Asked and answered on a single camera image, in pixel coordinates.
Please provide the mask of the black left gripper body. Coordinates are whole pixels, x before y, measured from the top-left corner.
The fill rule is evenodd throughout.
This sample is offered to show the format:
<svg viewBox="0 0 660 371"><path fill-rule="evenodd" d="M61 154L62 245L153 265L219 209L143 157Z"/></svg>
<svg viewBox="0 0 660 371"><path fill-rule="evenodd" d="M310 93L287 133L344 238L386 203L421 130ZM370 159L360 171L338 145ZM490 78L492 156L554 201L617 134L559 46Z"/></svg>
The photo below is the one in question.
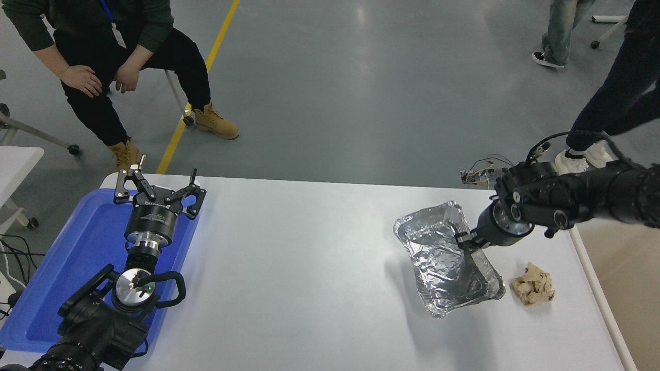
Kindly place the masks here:
<svg viewBox="0 0 660 371"><path fill-rule="evenodd" d="M177 217L181 213L181 200L165 204L166 198L174 200L171 195L158 196L156 200L148 200L146 194L137 193L133 197L134 207L125 230L126 238L135 238L137 234L150 232L160 238L174 236Z"/></svg>

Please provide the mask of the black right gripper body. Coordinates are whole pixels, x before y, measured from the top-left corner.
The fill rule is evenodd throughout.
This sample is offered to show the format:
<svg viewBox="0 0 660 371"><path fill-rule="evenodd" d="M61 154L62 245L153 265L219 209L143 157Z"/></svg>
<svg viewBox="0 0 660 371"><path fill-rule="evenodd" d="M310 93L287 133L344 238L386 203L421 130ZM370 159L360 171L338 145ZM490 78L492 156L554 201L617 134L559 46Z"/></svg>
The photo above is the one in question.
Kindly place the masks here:
<svg viewBox="0 0 660 371"><path fill-rule="evenodd" d="M491 204L478 217L476 234L490 246L511 246L521 239L521 223L507 214L501 204Z"/></svg>

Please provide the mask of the seated person's left hand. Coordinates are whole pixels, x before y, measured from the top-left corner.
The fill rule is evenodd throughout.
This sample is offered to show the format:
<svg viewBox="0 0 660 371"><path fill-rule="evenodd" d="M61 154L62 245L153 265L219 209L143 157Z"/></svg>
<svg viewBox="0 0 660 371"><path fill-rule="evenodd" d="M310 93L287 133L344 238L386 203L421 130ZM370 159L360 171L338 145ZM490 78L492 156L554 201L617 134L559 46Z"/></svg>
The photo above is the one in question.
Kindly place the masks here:
<svg viewBox="0 0 660 371"><path fill-rule="evenodd" d="M126 61L115 74L115 90L121 93L136 91L141 67Z"/></svg>

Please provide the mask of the seated person's right hand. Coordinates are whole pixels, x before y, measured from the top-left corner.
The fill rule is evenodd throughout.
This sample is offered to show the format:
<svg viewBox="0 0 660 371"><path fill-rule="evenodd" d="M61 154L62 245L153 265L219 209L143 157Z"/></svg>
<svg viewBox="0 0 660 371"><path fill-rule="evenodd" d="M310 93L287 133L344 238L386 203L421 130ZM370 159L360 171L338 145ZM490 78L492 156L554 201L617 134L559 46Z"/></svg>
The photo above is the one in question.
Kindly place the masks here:
<svg viewBox="0 0 660 371"><path fill-rule="evenodd" d="M56 75L65 86L77 89L90 98L98 97L103 92L101 80L89 66L66 66Z"/></svg>

